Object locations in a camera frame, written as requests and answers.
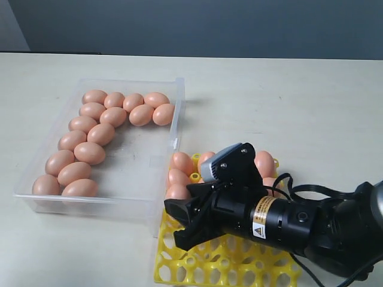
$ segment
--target clear plastic container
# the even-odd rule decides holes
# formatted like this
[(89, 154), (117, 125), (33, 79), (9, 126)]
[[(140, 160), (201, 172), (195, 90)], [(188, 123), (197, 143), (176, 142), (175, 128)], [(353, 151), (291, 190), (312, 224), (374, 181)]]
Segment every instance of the clear plastic container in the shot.
[[(97, 197), (36, 196), (34, 181), (45, 174), (45, 162), (57, 151), (59, 139), (68, 132), (70, 120), (78, 116), (83, 94), (92, 89), (147, 94), (159, 91), (175, 104), (171, 125), (160, 127), (153, 122), (135, 127), (126, 122), (115, 131), (115, 138), (105, 146), (107, 157), (92, 166), (91, 179), (99, 185)], [(173, 82), (81, 80), (53, 124), (34, 159), (22, 174), (14, 194), (23, 198), (36, 212), (68, 215), (102, 216), (120, 219), (146, 219), (157, 234), (163, 209), (168, 163), (180, 143), (181, 119), (185, 108), (184, 80)]]

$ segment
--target yellow egg tray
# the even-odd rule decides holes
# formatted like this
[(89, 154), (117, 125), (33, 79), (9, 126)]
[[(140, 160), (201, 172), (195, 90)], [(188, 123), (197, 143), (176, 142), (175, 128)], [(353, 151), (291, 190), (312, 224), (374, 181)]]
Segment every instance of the yellow egg tray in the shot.
[[(198, 161), (199, 154), (191, 157)], [(200, 175), (190, 176), (198, 182)], [(183, 286), (296, 287), (302, 274), (287, 252), (233, 235), (223, 235), (184, 251), (173, 232), (183, 227), (165, 210), (159, 232), (154, 281)]]

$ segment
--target warning label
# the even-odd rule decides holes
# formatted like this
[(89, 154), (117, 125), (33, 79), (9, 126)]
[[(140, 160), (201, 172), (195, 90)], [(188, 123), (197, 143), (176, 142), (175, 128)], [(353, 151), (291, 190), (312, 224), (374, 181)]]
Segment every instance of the warning label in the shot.
[(265, 225), (266, 217), (271, 204), (276, 198), (271, 196), (262, 197), (254, 210), (253, 217), (253, 235), (262, 239), (266, 239)]

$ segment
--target brown egg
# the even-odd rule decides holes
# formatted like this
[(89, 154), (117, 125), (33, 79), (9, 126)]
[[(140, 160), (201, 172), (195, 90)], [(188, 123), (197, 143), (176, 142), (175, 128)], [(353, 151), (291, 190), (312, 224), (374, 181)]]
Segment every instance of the brown egg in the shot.
[(184, 152), (176, 152), (172, 156), (170, 168), (179, 169), (187, 176), (190, 176), (194, 169), (193, 160)]
[(79, 110), (79, 115), (87, 115), (92, 119), (100, 120), (101, 114), (105, 111), (105, 107), (100, 103), (85, 103)]
[(104, 146), (113, 140), (114, 134), (115, 130), (111, 124), (98, 124), (88, 132), (88, 142)]
[(57, 176), (67, 165), (74, 162), (74, 154), (67, 149), (63, 149), (51, 155), (45, 163), (45, 172), (49, 175)]
[(34, 182), (32, 194), (37, 196), (58, 196), (60, 194), (60, 185), (53, 175), (42, 175)]
[(97, 192), (97, 183), (91, 179), (83, 178), (77, 179), (64, 188), (62, 196), (94, 197), (97, 195)]
[(215, 155), (215, 153), (212, 151), (208, 151), (208, 152), (205, 152), (204, 154), (201, 154), (201, 157), (199, 158), (198, 164), (197, 164), (198, 173), (201, 173), (201, 164), (207, 161), (213, 155)]
[(129, 114), (129, 121), (137, 127), (144, 126), (151, 121), (154, 109), (150, 105), (139, 105)]
[(153, 121), (158, 126), (166, 126), (173, 120), (174, 105), (171, 103), (164, 103), (154, 110)]
[(173, 184), (165, 195), (165, 199), (189, 199), (190, 197), (189, 190), (182, 184)]
[(62, 136), (59, 141), (59, 149), (73, 151), (74, 148), (82, 142), (86, 142), (86, 133), (82, 130), (73, 130)]
[(91, 166), (100, 164), (105, 160), (104, 149), (94, 142), (83, 142), (75, 147), (74, 155), (79, 161), (89, 163)]
[(123, 103), (123, 108), (127, 112), (133, 111), (136, 106), (144, 104), (144, 97), (141, 94), (134, 93), (128, 95)]
[(154, 109), (158, 108), (160, 105), (163, 105), (164, 103), (170, 103), (167, 96), (165, 96), (163, 93), (159, 92), (153, 92), (149, 93), (144, 97), (144, 102), (147, 105), (152, 106)]
[(259, 151), (254, 159), (256, 167), (262, 178), (271, 178), (275, 174), (275, 163), (273, 157), (267, 151)]
[(57, 177), (57, 180), (64, 187), (70, 184), (71, 182), (76, 181), (81, 178), (89, 178), (92, 168), (89, 164), (78, 161), (76, 163), (71, 163), (64, 167)]
[(191, 184), (190, 178), (179, 169), (171, 169), (168, 173), (168, 186), (173, 184), (188, 185)]
[[(275, 182), (275, 180), (276, 180), (276, 178), (264, 178), (263, 179), (263, 185), (266, 186), (266, 187), (272, 187), (274, 182)], [(281, 190), (281, 184), (277, 184), (276, 188), (279, 188)], [(269, 192), (269, 196), (273, 196), (272, 190), (270, 190), (268, 188), (267, 188), (267, 190)], [(282, 194), (280, 194), (277, 191), (274, 191), (274, 196), (275, 197), (281, 197)]]
[(107, 109), (112, 108), (114, 106), (118, 108), (122, 108), (122, 104), (124, 100), (125, 100), (125, 97), (123, 94), (117, 91), (114, 91), (113, 93), (110, 93), (109, 95), (107, 95), (107, 97), (104, 100), (104, 106)]
[(102, 90), (91, 90), (84, 94), (82, 103), (100, 103), (104, 104), (107, 93)]
[(81, 115), (73, 118), (69, 122), (69, 130), (82, 130), (84, 133), (88, 133), (92, 127), (97, 125), (95, 119), (88, 117), (87, 115)]
[(113, 127), (119, 127), (126, 120), (126, 111), (123, 108), (113, 106), (102, 113), (100, 117), (101, 124), (111, 124)]

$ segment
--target white table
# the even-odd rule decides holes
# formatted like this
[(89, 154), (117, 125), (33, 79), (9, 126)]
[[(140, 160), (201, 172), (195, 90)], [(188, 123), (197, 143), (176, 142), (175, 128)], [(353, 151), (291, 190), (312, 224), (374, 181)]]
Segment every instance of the white table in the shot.
[[(382, 75), (373, 61), (0, 54), (0, 286), (154, 286), (146, 226), (35, 214), (12, 196), (80, 78), (184, 77), (183, 151), (247, 141), (296, 184), (354, 191), (383, 178)], [(379, 286), (382, 266), (353, 286)], [(327, 286), (341, 282), (313, 270)], [(304, 274), (299, 286), (314, 283)]]

